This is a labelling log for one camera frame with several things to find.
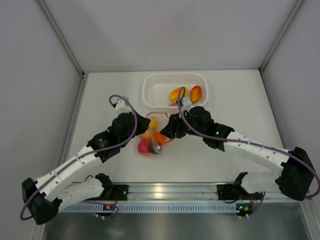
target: plastic basket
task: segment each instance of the plastic basket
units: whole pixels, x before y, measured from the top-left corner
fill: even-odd
[[[201,87],[202,97],[192,106],[202,106],[208,101],[208,86],[206,79],[198,73],[154,73],[143,82],[142,99],[152,111],[162,113],[177,113],[177,106],[170,106],[170,93],[179,87],[188,88],[187,97],[194,86]]]

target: white table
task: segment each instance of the white table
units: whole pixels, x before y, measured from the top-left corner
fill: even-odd
[[[218,123],[266,145],[282,147],[276,123],[258,70],[194,71],[208,84],[204,106]],[[116,114],[109,96],[129,98],[136,111],[150,112],[142,100],[144,79],[155,72],[90,73],[84,91],[69,157],[92,137],[105,131]],[[89,174],[105,173],[113,182],[232,182],[240,172],[264,172],[266,168],[242,157],[206,146],[196,136],[176,139],[164,146],[161,155],[145,157],[133,139],[120,154]]]

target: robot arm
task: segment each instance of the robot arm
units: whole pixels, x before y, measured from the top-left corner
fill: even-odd
[[[36,180],[28,178],[22,183],[23,201],[38,225],[50,221],[69,205],[90,198],[108,197],[112,193],[113,184],[104,174],[82,183],[72,182],[118,154],[132,134],[134,137],[148,129],[150,119],[136,112],[128,113],[123,100],[119,100],[114,107],[125,112],[119,114],[106,131],[95,135],[77,154],[53,171]]]
[[[214,122],[211,115],[202,106],[195,106],[188,111],[187,98],[181,100],[183,116],[189,125],[202,135],[202,140],[210,148],[236,154],[268,169],[269,172],[242,172],[232,186],[238,195],[256,192],[281,192],[294,200],[305,199],[314,175],[304,165],[294,160],[297,157],[305,165],[314,170],[307,153],[296,147],[293,151],[262,145],[242,134],[232,127]],[[168,124],[160,131],[170,139],[182,138],[185,135],[202,137],[191,130],[179,113],[170,116]]]

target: gray wall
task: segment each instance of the gray wall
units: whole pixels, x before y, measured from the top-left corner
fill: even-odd
[[[296,0],[46,0],[84,71],[255,68]]]
[[[21,183],[57,163],[80,79],[34,0],[2,1],[0,56],[0,238],[24,240]]]
[[[320,1],[307,0],[264,71],[285,143],[304,148],[320,174]],[[315,199],[320,210],[320,198]]]

